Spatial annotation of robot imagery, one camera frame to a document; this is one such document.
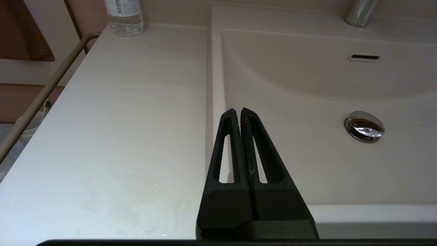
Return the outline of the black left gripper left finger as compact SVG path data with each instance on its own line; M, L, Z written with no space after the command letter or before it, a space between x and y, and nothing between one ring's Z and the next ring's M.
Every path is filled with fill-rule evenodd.
M225 137L231 145L234 182L220 182ZM198 240L235 240L239 227L252 220L249 181L236 110L220 118L196 221Z

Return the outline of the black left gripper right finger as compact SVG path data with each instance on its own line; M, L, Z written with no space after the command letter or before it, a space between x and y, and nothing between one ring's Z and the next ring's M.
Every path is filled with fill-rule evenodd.
M250 198L256 220L307 221L315 224L306 203L256 112L241 111Z

